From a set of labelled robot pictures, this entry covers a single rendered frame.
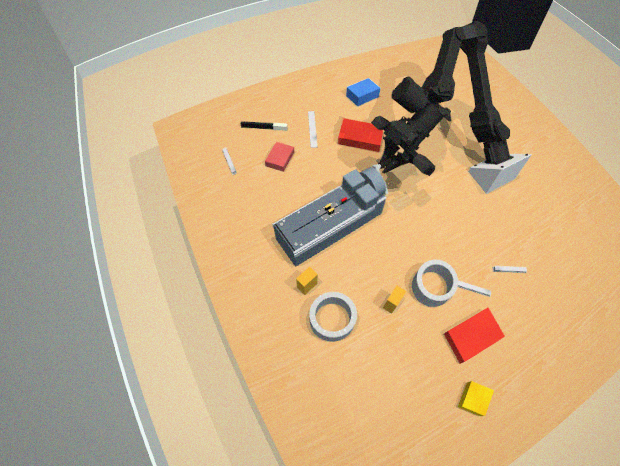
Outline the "red rectangular block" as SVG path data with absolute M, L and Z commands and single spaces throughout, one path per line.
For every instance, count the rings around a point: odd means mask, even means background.
M 267 159 L 265 160 L 265 165 L 267 167 L 284 172 L 293 154 L 294 147 L 284 143 L 276 142 Z
M 488 307 L 444 333 L 460 364 L 505 337 L 493 316 Z
M 338 144 L 380 152 L 383 130 L 378 130 L 372 123 L 344 119 Z

